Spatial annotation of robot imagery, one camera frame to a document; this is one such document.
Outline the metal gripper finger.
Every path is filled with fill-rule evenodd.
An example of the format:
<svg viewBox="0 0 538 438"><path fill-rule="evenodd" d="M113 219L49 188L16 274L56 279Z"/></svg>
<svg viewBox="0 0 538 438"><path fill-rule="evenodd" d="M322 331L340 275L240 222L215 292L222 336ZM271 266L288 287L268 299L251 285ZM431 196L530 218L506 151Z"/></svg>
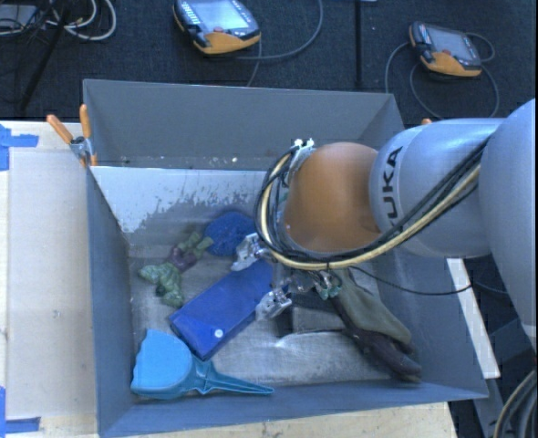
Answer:
<svg viewBox="0 0 538 438"><path fill-rule="evenodd" d="M292 299L281 289L266 293L255 307L255 319L264 321L275 318L291 307Z"/></svg>
<svg viewBox="0 0 538 438"><path fill-rule="evenodd" d="M243 241L236 246L235 259L231 265L232 271L243 271L254 263L264 261L272 263L272 254L257 233L247 235Z"/></svg>

